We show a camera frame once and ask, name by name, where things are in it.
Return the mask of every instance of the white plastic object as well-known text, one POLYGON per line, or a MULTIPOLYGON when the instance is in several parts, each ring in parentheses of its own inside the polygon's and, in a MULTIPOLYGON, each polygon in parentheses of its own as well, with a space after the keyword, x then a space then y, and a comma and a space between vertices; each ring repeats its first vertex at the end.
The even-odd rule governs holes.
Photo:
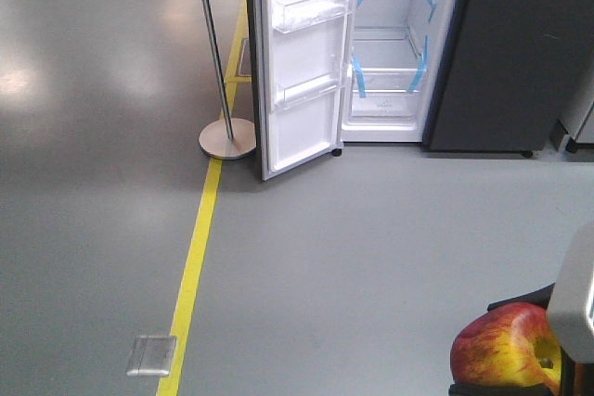
POLYGON ((547 317, 569 357, 579 364, 594 363, 594 222, 574 236, 547 317))

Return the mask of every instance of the metal pole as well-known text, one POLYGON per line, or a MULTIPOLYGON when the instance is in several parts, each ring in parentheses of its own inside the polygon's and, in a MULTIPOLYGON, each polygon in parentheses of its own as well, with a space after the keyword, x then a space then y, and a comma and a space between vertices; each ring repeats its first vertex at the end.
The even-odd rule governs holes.
POLYGON ((233 140, 234 135, 233 126, 231 125, 231 112, 229 111, 229 105, 226 102, 225 78, 223 76, 223 68, 221 66, 219 47, 216 43, 216 32, 214 30, 213 12, 211 11, 211 1, 202 0, 202 8, 204 9, 206 27, 208 28, 208 36, 211 41, 211 52, 213 53, 214 71, 216 72, 216 81, 218 82, 219 86, 221 108, 223 109, 223 116, 225 117, 226 135, 230 140, 233 140))

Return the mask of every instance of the round metal base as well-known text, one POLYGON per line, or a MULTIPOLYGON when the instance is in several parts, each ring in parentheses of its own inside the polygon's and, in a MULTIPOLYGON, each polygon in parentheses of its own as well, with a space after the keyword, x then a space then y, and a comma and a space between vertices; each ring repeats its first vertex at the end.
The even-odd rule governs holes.
POLYGON ((241 118, 231 118, 233 135, 226 135, 225 120, 215 121, 200 132, 198 141, 202 150, 218 160, 238 160, 250 155, 256 149, 256 132, 253 122, 241 118))

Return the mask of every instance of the stand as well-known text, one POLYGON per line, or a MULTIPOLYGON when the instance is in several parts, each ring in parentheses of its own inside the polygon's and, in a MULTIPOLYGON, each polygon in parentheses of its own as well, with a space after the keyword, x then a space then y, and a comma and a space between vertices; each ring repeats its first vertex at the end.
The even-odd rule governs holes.
POLYGON ((223 119, 207 125, 200 133, 199 142, 202 150, 212 158, 218 160, 237 160, 249 155, 255 150, 255 129, 253 123, 250 121, 231 118, 231 112, 226 100, 225 78, 221 66, 221 57, 216 42, 211 1, 202 0, 202 8, 204 9, 204 18, 206 19, 206 27, 211 43, 223 119))

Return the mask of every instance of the red apple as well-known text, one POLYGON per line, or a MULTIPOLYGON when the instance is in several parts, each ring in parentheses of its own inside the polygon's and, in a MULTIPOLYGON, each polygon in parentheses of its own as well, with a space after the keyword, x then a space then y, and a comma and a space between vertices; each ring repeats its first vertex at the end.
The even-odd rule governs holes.
POLYGON ((457 383, 529 387, 561 385, 561 347, 546 311, 509 303, 482 315, 454 340, 450 366, 457 383))

